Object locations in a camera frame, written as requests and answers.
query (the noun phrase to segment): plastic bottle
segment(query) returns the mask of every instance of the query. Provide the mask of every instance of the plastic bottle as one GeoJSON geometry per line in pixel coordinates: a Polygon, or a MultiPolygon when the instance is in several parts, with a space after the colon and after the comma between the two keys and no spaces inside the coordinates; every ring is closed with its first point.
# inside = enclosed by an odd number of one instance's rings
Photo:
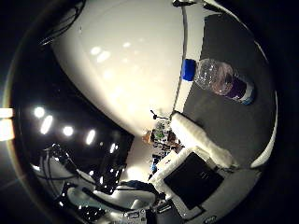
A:
{"type": "Polygon", "coordinates": [[[253,101],[254,85],[247,77],[240,76],[228,63],[214,59],[199,62],[186,59],[183,63],[182,77],[194,81],[204,90],[212,91],[248,105],[253,101]]]}

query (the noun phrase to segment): cable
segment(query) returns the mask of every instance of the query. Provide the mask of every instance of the cable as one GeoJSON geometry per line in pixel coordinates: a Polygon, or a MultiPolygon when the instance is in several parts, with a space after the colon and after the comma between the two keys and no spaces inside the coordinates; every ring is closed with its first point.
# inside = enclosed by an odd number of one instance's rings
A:
{"type": "MultiPolygon", "coordinates": [[[[187,23],[187,14],[186,14],[186,9],[185,7],[181,8],[181,13],[183,16],[183,26],[184,26],[184,40],[183,40],[183,55],[182,55],[182,63],[184,62],[184,60],[186,59],[186,51],[187,51],[187,42],[188,42],[188,23],[187,23]]],[[[182,67],[180,68],[180,75],[179,75],[179,81],[178,81],[178,88],[177,88],[177,92],[176,92],[176,98],[175,98],[175,102],[174,102],[174,106],[172,108],[172,111],[175,111],[176,109],[176,105],[178,102],[178,95],[179,95],[179,91],[180,91],[180,86],[181,86],[181,82],[182,82],[182,67]]]]}
{"type": "Polygon", "coordinates": [[[48,176],[46,175],[45,162],[44,162],[43,158],[41,158],[41,165],[42,165],[42,168],[43,168],[44,176],[46,177],[46,182],[47,182],[47,185],[48,185],[48,187],[49,187],[49,190],[50,190],[50,192],[53,194],[53,197],[56,197],[55,192],[54,192],[53,188],[52,188],[51,185],[50,185],[49,178],[48,178],[48,176]]]}
{"type": "Polygon", "coordinates": [[[77,20],[77,18],[79,17],[81,12],[83,11],[83,8],[85,7],[85,4],[86,4],[86,0],[81,0],[80,3],[81,3],[80,7],[73,6],[73,9],[75,10],[75,13],[73,15],[71,15],[71,16],[67,17],[66,19],[58,22],[57,25],[62,24],[66,21],[69,21],[70,19],[73,19],[73,20],[69,24],[63,26],[62,28],[60,28],[56,31],[54,31],[54,28],[52,28],[51,31],[48,32],[49,35],[47,36],[47,34],[46,34],[46,37],[39,42],[40,46],[46,46],[49,43],[53,42],[58,36],[65,33],[74,24],[74,22],[77,20]]]}
{"type": "Polygon", "coordinates": [[[67,180],[67,179],[71,179],[71,178],[74,178],[74,177],[77,177],[76,175],[70,175],[70,176],[66,176],[66,177],[52,177],[52,178],[49,178],[49,177],[45,177],[43,175],[37,175],[37,177],[39,178],[42,178],[42,179],[48,179],[48,180],[67,180]]]}
{"type": "Polygon", "coordinates": [[[52,175],[51,175],[51,173],[50,173],[50,158],[48,159],[48,173],[49,173],[50,183],[52,184],[54,191],[55,191],[55,192],[57,193],[57,195],[59,196],[59,195],[60,195],[59,190],[57,190],[57,188],[56,188],[56,186],[55,186],[55,184],[54,184],[54,182],[53,182],[53,180],[52,180],[52,175]]]}

